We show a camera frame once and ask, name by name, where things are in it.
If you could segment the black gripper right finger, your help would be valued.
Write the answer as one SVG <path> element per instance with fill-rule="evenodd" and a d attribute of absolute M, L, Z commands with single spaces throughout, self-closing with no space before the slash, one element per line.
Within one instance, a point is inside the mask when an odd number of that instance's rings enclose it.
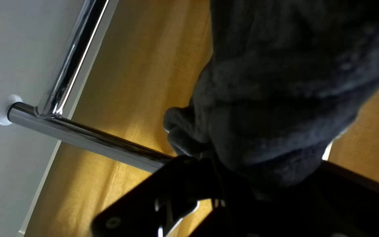
<path fill-rule="evenodd" d="M 379 237 L 379 183 L 324 164 L 250 214 L 259 237 Z"/>

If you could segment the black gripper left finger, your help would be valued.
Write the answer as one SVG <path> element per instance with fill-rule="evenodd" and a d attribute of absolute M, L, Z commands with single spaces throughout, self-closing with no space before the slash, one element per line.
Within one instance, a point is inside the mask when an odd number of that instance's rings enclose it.
<path fill-rule="evenodd" d="M 205 199 L 220 197 L 213 162 L 176 156 L 91 222 L 92 237 L 166 237 Z"/>

